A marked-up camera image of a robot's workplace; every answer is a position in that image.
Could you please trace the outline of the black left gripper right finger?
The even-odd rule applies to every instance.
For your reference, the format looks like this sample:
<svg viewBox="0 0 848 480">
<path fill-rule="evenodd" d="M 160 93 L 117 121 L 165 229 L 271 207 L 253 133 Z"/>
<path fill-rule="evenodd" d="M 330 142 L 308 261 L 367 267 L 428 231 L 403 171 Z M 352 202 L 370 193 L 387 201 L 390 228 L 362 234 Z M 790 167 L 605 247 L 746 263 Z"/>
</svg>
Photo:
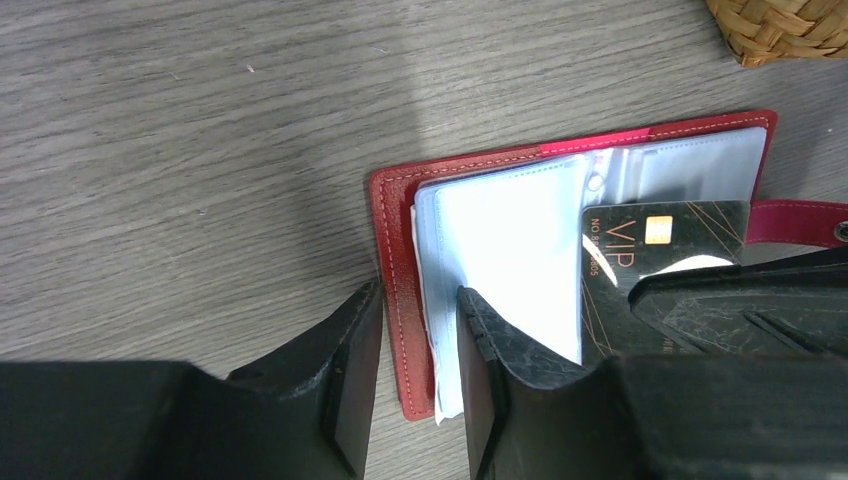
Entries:
<svg viewBox="0 0 848 480">
<path fill-rule="evenodd" d="M 584 368 L 457 293 L 474 479 L 843 479 L 847 364 L 626 355 Z"/>
</svg>

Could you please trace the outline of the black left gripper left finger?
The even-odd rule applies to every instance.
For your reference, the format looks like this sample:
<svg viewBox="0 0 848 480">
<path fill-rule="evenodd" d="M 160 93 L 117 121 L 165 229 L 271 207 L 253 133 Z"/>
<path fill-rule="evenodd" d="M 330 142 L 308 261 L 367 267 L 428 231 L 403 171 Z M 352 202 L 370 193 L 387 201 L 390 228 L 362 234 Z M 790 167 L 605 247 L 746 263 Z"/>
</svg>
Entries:
<svg viewBox="0 0 848 480">
<path fill-rule="evenodd" d="M 1 365 L 5 479 L 360 479 L 383 288 L 220 379 L 184 361 Z"/>
</svg>

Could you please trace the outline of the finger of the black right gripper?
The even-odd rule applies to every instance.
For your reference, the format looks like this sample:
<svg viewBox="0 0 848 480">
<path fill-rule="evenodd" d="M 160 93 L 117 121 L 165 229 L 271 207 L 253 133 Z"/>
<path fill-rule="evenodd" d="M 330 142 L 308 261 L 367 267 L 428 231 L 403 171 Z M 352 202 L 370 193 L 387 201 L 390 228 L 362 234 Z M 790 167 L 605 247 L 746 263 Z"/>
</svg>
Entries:
<svg viewBox="0 0 848 480">
<path fill-rule="evenodd" d="M 692 354 L 847 355 L 847 249 L 657 274 L 628 296 L 645 325 Z"/>
</svg>

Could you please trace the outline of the red leather card holder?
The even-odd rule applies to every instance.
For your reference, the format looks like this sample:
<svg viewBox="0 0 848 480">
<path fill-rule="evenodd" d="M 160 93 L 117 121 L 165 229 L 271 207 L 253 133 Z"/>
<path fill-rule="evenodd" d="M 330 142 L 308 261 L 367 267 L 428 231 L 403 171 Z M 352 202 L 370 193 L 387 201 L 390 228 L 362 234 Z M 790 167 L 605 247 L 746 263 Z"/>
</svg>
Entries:
<svg viewBox="0 0 848 480">
<path fill-rule="evenodd" d="M 754 110 L 376 171 L 369 190 L 405 418 L 463 410 L 460 286 L 558 354 L 580 357 L 587 207 L 742 200 L 751 205 L 748 244 L 845 245 L 845 203 L 757 198 L 776 125 L 774 111 Z"/>
</svg>

